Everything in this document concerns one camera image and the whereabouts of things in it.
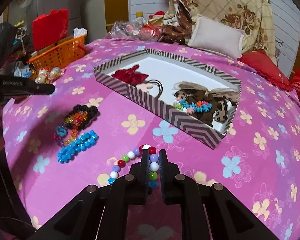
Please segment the pink bedsheet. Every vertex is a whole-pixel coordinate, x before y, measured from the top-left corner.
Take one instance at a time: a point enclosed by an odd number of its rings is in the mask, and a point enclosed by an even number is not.
[[[278,90],[241,62],[187,47],[118,40],[97,40],[86,47],[92,52],[67,67],[52,95],[33,96],[19,105],[11,100],[4,108],[7,160],[35,227],[87,185],[106,185],[116,160],[150,144],[166,149],[169,161],[198,183],[225,185],[281,240],[298,239],[300,107],[295,92]],[[233,125],[215,150],[181,130],[175,134],[167,122],[95,81],[94,66],[144,48],[214,65],[242,81]],[[87,130],[94,130],[100,139],[74,161],[60,164],[53,131],[76,104],[98,107],[100,116]],[[128,163],[120,175],[137,161]],[[130,208],[127,239],[181,239],[179,213],[177,206],[164,206],[156,189],[146,206]]]

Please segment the floral bedsheet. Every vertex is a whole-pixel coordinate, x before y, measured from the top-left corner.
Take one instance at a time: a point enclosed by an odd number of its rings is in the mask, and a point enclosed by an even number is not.
[[[67,67],[52,95],[32,96],[21,104],[11,100],[4,108],[7,160],[36,228],[87,185],[106,185],[111,166],[122,155],[150,144],[166,149],[169,161],[198,183],[225,185],[279,239],[298,239],[300,107],[294,91],[278,90],[241,62],[192,48],[103,39],[86,47],[91,52]],[[215,150],[95,81],[94,66],[144,48],[214,65],[242,81],[233,125]],[[87,130],[94,130],[100,139],[75,160],[60,164],[53,131],[76,104],[98,107],[100,116]],[[137,161],[128,163],[120,175]],[[181,240],[179,207],[165,206],[160,189],[154,190],[146,206],[130,208],[126,238]]]

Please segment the red hair bow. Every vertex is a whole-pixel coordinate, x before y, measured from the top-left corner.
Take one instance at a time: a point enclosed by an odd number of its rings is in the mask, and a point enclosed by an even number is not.
[[[139,67],[140,65],[138,64],[129,69],[119,69],[111,76],[132,86],[136,86],[142,83],[149,76],[142,73],[136,73],[136,70]]]

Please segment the white ball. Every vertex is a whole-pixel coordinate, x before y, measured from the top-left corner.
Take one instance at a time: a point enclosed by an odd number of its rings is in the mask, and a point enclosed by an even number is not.
[[[157,171],[159,169],[158,163],[150,163],[150,170],[151,171]]]
[[[129,157],[130,160],[133,160],[136,157],[132,151],[128,152],[127,156]]]
[[[111,171],[110,172],[110,177],[113,179],[117,179],[119,177],[119,174],[116,171]]]
[[[143,146],[143,150],[147,150],[147,149],[149,149],[151,146],[150,145],[148,145],[148,144],[145,144],[144,146]]]

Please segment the silver bolt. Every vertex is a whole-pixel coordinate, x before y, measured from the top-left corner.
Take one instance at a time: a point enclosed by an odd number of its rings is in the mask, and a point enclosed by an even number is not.
[[[95,192],[97,190],[97,186],[96,185],[89,185],[87,186],[87,191],[89,193]]]
[[[124,179],[126,181],[132,181],[134,180],[134,176],[132,174],[127,174],[126,176],[124,176]]]
[[[223,190],[223,185],[220,183],[213,184],[213,187],[215,188],[215,190]]]
[[[177,174],[177,175],[176,175],[176,179],[177,179],[177,180],[184,180],[185,178],[186,178],[186,176],[183,175],[183,174]]]

